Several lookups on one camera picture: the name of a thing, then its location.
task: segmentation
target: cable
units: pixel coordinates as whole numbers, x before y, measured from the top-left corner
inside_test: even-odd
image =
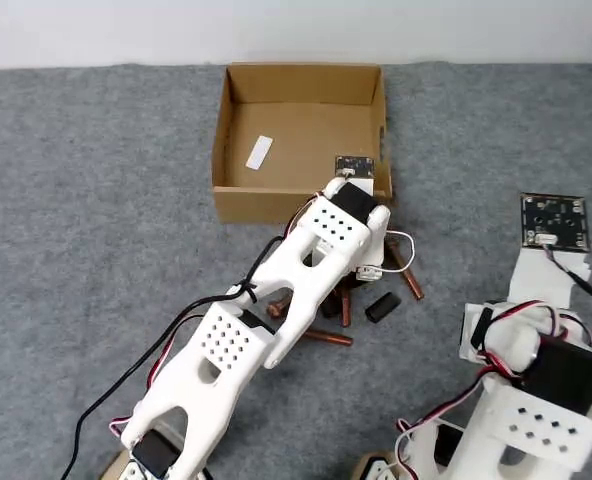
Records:
[[[518,305],[514,305],[513,307],[508,308],[504,312],[499,313],[498,315],[496,315],[494,318],[492,318],[489,321],[489,324],[487,325],[487,331],[489,331],[489,329],[491,328],[491,326],[494,323],[496,323],[500,320],[503,320],[505,318],[509,318],[512,315],[516,315],[517,313],[523,312],[527,309],[537,308],[537,307],[546,308],[547,310],[549,310],[550,318],[552,320],[552,328],[550,331],[550,335],[552,335],[552,336],[556,335],[556,332],[558,331],[558,328],[560,325],[558,310],[555,307],[551,306],[550,304],[543,302],[542,300],[530,300],[529,302],[519,303]],[[482,354],[483,356],[487,352],[487,349],[485,347],[485,336],[486,335],[483,335],[483,338],[481,340],[480,350],[479,350],[479,354]]]
[[[185,322],[187,322],[189,320],[192,320],[194,318],[203,317],[203,316],[204,316],[203,314],[190,315],[188,317],[185,317],[176,326],[176,329],[172,332],[171,336],[169,337],[169,340],[167,340],[167,343],[163,347],[163,351],[161,352],[160,356],[158,357],[156,362],[154,362],[154,365],[152,365],[152,368],[149,370],[149,373],[147,374],[147,382],[145,384],[145,391],[146,392],[151,388],[152,383],[154,383],[154,380],[156,379],[156,376],[158,375],[158,372],[160,372],[160,370],[163,367],[163,364],[165,363],[165,360],[167,360],[167,357],[169,356],[169,352],[171,352],[172,346],[174,345],[174,339],[176,338],[176,334],[178,333],[178,330],[180,329],[180,327],[182,327],[185,324]],[[132,419],[131,415],[128,417],[112,418],[109,422],[109,425],[108,425],[110,432],[112,432],[112,434],[115,437],[120,438],[122,432],[120,430],[118,430],[117,426],[129,423],[129,421],[131,419]]]
[[[564,318],[564,319],[574,322],[575,324],[580,326],[580,328],[583,329],[583,332],[585,332],[585,335],[587,336],[587,345],[592,347],[592,332],[587,327],[587,325],[585,325],[579,318],[576,318],[573,315],[570,315],[568,313],[561,313],[560,318]]]
[[[572,272],[564,265],[561,265],[554,257],[554,251],[549,247],[549,245],[543,245],[543,249],[545,250],[547,258],[549,258],[554,263],[554,265],[556,265],[559,269],[561,269],[563,272],[569,275],[571,279],[574,280],[576,285],[578,285],[580,288],[585,290],[585,292],[592,296],[592,285],[587,280],[579,277],[577,274]]]
[[[483,378],[490,373],[496,373],[504,378],[507,378],[505,374],[502,371],[500,371],[496,366],[484,367],[481,370],[479,370],[474,383],[472,383],[469,387],[467,387],[461,393],[456,395],[456,397],[454,397],[453,399],[441,403],[440,405],[432,409],[429,413],[427,413],[426,415],[418,419],[416,422],[414,422],[413,425],[410,425],[409,422],[407,422],[405,419],[399,418],[396,421],[396,427],[398,428],[398,430],[401,431],[401,434],[396,438],[396,443],[394,444],[394,455],[396,457],[396,463],[392,464],[391,466],[398,465],[400,468],[406,470],[413,480],[419,480],[418,474],[414,471],[414,469],[407,463],[405,463],[405,460],[407,459],[402,458],[400,455],[400,445],[402,441],[405,438],[409,438],[411,440],[411,435],[415,431],[419,430],[427,423],[437,419],[438,417],[444,415],[445,413],[449,412],[450,410],[456,408],[458,405],[461,405],[463,402],[465,402],[465,400],[471,397],[472,394],[478,389],[478,386],[481,384]]]
[[[397,268],[397,269],[383,268],[383,267],[379,267],[377,265],[362,265],[362,266],[363,267],[367,267],[367,268],[371,268],[373,270],[376,270],[378,272],[383,272],[383,273],[401,273],[401,272],[404,272],[409,267],[411,267],[412,263],[414,263],[414,258],[416,258],[416,245],[415,245],[415,242],[414,242],[414,237],[412,237],[407,232],[400,232],[398,230],[387,230],[386,233],[389,234],[389,235],[399,235],[399,236],[405,237],[407,240],[409,240],[409,247],[411,249],[411,255],[409,257],[409,260],[405,264],[405,266],[402,267],[402,268]]]
[[[238,284],[240,286],[240,288],[238,289],[237,292],[231,293],[231,294],[225,294],[225,295],[213,295],[213,296],[209,296],[209,297],[203,297],[203,298],[200,298],[200,299],[190,303],[189,305],[187,305],[178,315],[176,315],[176,318],[174,318],[174,320],[172,320],[172,322],[167,326],[165,331],[163,331],[163,333],[160,335],[160,337],[158,337],[156,339],[156,341],[145,351],[145,353],[143,353],[143,355],[141,355],[140,358],[138,360],[136,360],[136,362],[134,362],[134,364],[131,367],[129,367],[125,371],[125,373],[123,373],[120,376],[120,378],[118,380],[116,380],[116,382],[114,382],[114,384],[111,385],[107,389],[107,391],[105,391],[105,393],[103,393],[100,397],[98,397],[98,399],[94,403],[92,403],[87,408],[87,410],[85,410],[82,413],[82,415],[78,418],[78,421],[76,422],[76,429],[74,431],[74,449],[72,451],[72,457],[69,461],[69,464],[65,468],[65,471],[63,472],[63,474],[60,477],[61,480],[65,480],[67,478],[67,476],[71,472],[72,468],[74,467],[74,464],[76,463],[76,459],[78,458],[80,432],[82,430],[83,422],[85,421],[85,419],[94,410],[96,410],[105,400],[107,400],[116,390],[118,390],[118,388],[125,382],[125,380],[127,380],[130,376],[132,376],[134,374],[134,372],[136,370],[138,370],[143,365],[143,363],[145,363],[145,361],[156,351],[156,349],[161,346],[161,344],[165,341],[165,339],[167,337],[169,337],[169,335],[176,329],[178,324],[183,321],[183,319],[189,314],[189,312],[191,312],[192,310],[194,310],[202,305],[206,305],[208,303],[234,300],[234,299],[240,297],[241,295],[243,295],[243,293],[247,293],[252,298],[253,301],[256,301],[256,296],[254,295],[254,292],[253,292],[254,287],[251,284],[251,278],[254,276],[256,269],[261,264],[261,262],[263,261],[263,259],[265,258],[265,256],[269,252],[269,250],[272,248],[272,246],[274,246],[274,244],[277,242],[283,241],[284,238],[285,238],[284,236],[276,236],[276,237],[272,238],[267,243],[267,245],[265,245],[262,252],[256,258],[256,260],[252,264],[251,268],[247,272],[247,275],[245,276],[245,278]]]

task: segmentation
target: white wire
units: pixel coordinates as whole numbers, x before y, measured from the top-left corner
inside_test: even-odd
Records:
[[[383,267],[379,267],[377,265],[363,265],[363,266],[364,267],[368,267],[368,268],[372,268],[372,269],[374,269],[376,271],[383,272],[383,273],[400,273],[400,272],[404,272],[409,267],[411,267],[412,263],[414,263],[414,258],[416,258],[416,245],[414,243],[414,237],[412,237],[407,232],[400,232],[398,230],[387,230],[387,233],[389,235],[399,235],[399,236],[405,237],[407,240],[409,240],[409,247],[410,247],[410,249],[412,251],[412,254],[409,257],[409,260],[407,261],[407,264],[403,268],[398,268],[398,269],[383,268]]]

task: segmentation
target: small electronic board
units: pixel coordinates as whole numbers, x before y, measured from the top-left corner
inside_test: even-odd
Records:
[[[583,197],[523,193],[523,247],[589,252],[587,212]]]

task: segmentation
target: perforated bracket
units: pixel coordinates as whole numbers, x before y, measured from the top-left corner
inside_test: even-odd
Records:
[[[250,328],[233,304],[215,303],[187,345],[161,370],[121,436],[131,449],[165,412],[182,408],[187,431],[168,480],[194,478],[225,433],[240,392],[254,376],[273,336]]]
[[[369,229],[364,224],[326,198],[314,202],[298,225],[323,240],[323,248],[338,249],[350,257],[359,252],[369,238]]]
[[[509,385],[491,393],[483,428],[507,445],[575,472],[592,451],[592,410],[585,417]]]

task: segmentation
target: circuit board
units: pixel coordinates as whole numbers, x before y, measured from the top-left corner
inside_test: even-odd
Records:
[[[521,194],[523,247],[584,252],[590,250],[583,197]]]
[[[374,160],[369,157],[338,156],[336,157],[336,176],[374,178]]]

